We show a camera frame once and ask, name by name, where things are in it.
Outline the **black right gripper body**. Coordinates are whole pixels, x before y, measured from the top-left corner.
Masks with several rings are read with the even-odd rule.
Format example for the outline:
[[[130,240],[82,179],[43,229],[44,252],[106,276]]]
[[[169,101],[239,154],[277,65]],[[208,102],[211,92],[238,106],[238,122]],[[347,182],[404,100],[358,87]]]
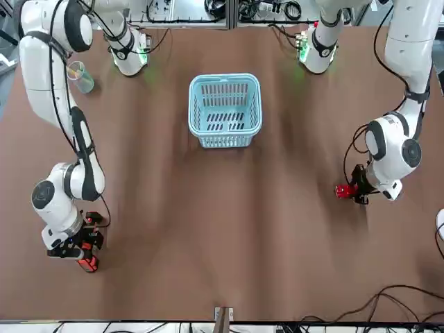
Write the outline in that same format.
[[[92,243],[92,233],[97,230],[99,229],[84,223],[80,227],[80,230],[74,236],[69,237],[68,239],[60,243],[58,247],[73,248],[74,246],[78,246],[79,248],[82,248],[83,244],[86,243],[88,244],[89,248],[93,248],[94,246]]]

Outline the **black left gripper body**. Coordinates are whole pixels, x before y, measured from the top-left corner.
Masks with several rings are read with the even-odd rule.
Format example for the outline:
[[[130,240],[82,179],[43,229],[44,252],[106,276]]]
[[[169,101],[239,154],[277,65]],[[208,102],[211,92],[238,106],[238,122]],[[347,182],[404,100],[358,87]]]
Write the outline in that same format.
[[[361,196],[377,194],[378,190],[372,186],[366,176],[366,169],[362,164],[358,165],[358,193]]]

